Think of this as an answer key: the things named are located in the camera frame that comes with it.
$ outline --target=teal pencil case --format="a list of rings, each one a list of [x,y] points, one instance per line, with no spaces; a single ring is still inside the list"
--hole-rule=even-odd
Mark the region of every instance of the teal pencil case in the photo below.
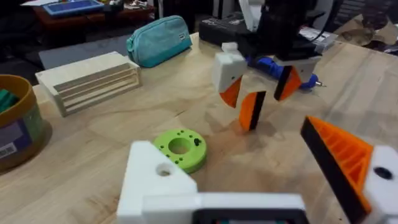
[[[169,16],[145,25],[127,40],[127,54],[142,67],[154,67],[192,45],[188,27],[180,16]]]

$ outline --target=wooden slatted crate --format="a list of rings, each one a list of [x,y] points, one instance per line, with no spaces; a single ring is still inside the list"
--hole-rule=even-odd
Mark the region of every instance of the wooden slatted crate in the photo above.
[[[62,116],[141,86],[139,66],[117,52],[39,72],[36,77]]]

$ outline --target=wooden tabletop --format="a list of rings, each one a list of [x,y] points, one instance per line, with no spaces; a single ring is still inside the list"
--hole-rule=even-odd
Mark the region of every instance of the wooden tabletop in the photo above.
[[[116,223],[130,143],[172,128],[206,139],[207,162],[192,175],[200,191],[295,192],[311,223],[341,223],[345,217],[300,127],[310,114],[398,149],[398,59],[338,42],[315,70],[328,87],[281,103],[272,97],[276,82],[248,70],[240,99],[250,91],[269,94],[257,129],[243,134],[239,110],[211,84],[220,49],[197,34],[192,40],[191,50],[142,69],[142,87],[66,118],[36,86],[53,135],[37,157],[0,176],[0,223]]]
[[[68,27],[85,26],[91,22],[104,22],[103,12],[89,13],[87,16],[68,16],[52,18],[43,7],[33,7],[39,21],[47,30],[61,30]],[[124,9],[117,15],[118,19],[147,19],[148,15],[155,11],[153,6],[146,9]]]

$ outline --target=white 3d printed part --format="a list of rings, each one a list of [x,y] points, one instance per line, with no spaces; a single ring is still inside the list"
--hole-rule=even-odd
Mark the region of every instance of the white 3d printed part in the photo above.
[[[203,208],[305,211],[297,194],[198,193],[195,181],[150,142],[131,145],[118,224],[189,224]]]

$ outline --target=green ring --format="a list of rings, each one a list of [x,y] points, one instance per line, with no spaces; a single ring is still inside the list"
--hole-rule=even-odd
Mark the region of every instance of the green ring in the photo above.
[[[200,141],[198,145],[195,144],[195,139]],[[200,134],[189,129],[168,130],[155,139],[154,145],[188,174],[201,168],[206,160],[205,140]],[[170,148],[176,146],[187,148],[187,152],[184,154],[172,152]]]

